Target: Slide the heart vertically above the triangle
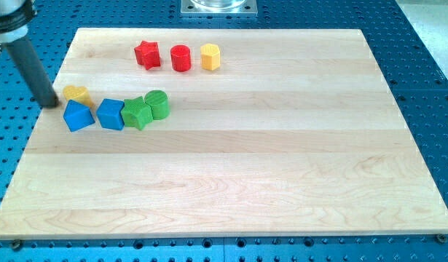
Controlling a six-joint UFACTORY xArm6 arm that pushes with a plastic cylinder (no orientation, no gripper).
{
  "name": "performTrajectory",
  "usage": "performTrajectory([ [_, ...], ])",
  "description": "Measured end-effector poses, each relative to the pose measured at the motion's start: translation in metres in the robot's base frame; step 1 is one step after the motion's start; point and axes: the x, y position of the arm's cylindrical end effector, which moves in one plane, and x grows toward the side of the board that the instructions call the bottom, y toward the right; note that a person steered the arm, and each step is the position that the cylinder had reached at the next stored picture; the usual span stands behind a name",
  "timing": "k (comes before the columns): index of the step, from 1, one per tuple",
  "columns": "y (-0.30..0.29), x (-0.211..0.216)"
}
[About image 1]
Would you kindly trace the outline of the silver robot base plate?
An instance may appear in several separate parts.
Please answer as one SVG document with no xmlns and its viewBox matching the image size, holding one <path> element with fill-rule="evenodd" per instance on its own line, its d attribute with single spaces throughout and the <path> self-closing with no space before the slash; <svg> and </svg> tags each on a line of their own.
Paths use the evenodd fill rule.
<svg viewBox="0 0 448 262">
<path fill-rule="evenodd" d="M 181 0 L 182 15 L 257 15 L 257 0 Z"/>
</svg>

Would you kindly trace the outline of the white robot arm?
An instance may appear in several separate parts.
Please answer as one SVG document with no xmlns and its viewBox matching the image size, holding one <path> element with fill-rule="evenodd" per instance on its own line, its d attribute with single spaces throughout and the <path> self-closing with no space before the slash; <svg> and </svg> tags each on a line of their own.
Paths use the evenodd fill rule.
<svg viewBox="0 0 448 262">
<path fill-rule="evenodd" d="M 32 0 L 0 0 L 0 54 L 7 51 L 41 107 L 55 108 L 58 96 L 28 37 L 36 14 Z"/>
</svg>

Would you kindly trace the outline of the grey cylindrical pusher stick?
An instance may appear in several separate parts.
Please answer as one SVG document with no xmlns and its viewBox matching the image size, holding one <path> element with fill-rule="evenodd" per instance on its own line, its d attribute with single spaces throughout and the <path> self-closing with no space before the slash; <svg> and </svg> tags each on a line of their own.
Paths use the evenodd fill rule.
<svg viewBox="0 0 448 262">
<path fill-rule="evenodd" d="M 7 43 L 4 48 L 28 85 L 35 101 L 43 108 L 58 106 L 58 96 L 39 56 L 27 36 Z"/>
</svg>

